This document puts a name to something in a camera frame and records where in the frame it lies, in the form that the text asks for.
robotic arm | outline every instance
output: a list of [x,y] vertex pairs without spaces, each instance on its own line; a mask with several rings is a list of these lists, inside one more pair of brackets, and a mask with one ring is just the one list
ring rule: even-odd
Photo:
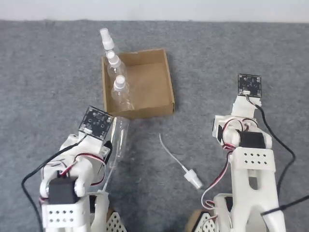
[[272,138],[253,117],[261,105],[261,77],[238,75],[238,96],[231,115],[215,116],[212,135],[230,150],[232,194],[214,198],[220,232],[285,232],[282,211],[261,216],[279,206]]
[[[42,168],[40,195],[42,223],[47,232],[106,232],[108,193],[89,189],[103,182],[112,144],[105,141],[112,117],[90,106],[80,125],[79,135],[70,134],[60,150],[81,141]],[[91,223],[91,208],[95,208]]]

white wall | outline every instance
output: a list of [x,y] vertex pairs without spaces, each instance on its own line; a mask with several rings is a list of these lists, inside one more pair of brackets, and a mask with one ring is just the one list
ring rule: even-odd
[[0,0],[0,19],[309,22],[309,0]]

gray carpet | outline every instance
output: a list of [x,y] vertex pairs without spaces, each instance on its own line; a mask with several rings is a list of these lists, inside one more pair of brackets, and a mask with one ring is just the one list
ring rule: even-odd
[[[102,108],[101,27],[122,51],[167,49],[177,104],[172,116],[131,122],[129,152],[108,189],[129,232],[183,231],[201,207],[202,192],[186,182],[158,133],[208,185],[225,162],[212,120],[230,114],[237,73],[263,76],[268,122],[298,156],[280,202],[308,194],[308,24],[0,21],[1,232],[37,231],[22,178],[77,132],[88,105]],[[273,149],[278,176],[290,154],[276,142]],[[229,175],[208,198],[231,191]],[[39,184],[39,175],[27,184],[35,199]],[[308,231],[308,207],[285,211],[287,231]]]

open box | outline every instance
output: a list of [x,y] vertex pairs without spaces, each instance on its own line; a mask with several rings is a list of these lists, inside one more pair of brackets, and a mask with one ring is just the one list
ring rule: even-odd
[[119,55],[127,68],[127,81],[134,110],[119,111],[113,104],[113,83],[102,59],[104,109],[113,116],[129,119],[171,115],[175,99],[165,49],[145,50]]

circuit board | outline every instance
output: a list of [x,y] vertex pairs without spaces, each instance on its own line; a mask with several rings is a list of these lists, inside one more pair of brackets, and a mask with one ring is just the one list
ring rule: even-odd
[[112,120],[113,117],[108,113],[89,106],[79,126],[79,131],[88,133],[96,139],[103,141],[111,127]]
[[238,96],[262,97],[261,76],[238,74]]

